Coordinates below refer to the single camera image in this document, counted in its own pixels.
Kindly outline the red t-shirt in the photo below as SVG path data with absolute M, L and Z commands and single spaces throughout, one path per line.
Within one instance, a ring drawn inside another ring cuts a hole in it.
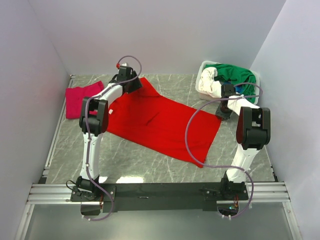
M 221 120 L 160 95 L 146 78 L 109 107 L 107 131 L 201 168 Z

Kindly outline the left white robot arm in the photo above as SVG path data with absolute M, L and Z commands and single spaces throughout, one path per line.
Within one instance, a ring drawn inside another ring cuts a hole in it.
M 109 124 L 110 105 L 124 94 L 132 93 L 142 87 L 139 75 L 127 64 L 119 65 L 118 73 L 99 93 L 84 97 L 79 118 L 83 133 L 84 150 L 82 167 L 76 186 L 88 201 L 100 195 L 99 154 L 103 134 Z

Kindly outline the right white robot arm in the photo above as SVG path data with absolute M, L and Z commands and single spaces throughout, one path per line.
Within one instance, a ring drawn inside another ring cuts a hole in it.
M 221 86 L 221 97 L 223 100 L 220 101 L 215 115 L 222 120 L 228 120 L 232 113 L 238 116 L 235 134 L 237 150 L 219 187 L 221 197 L 230 200 L 236 194 L 245 192 L 248 170 L 259 151 L 270 142 L 271 111 L 236 93 L 232 83 Z

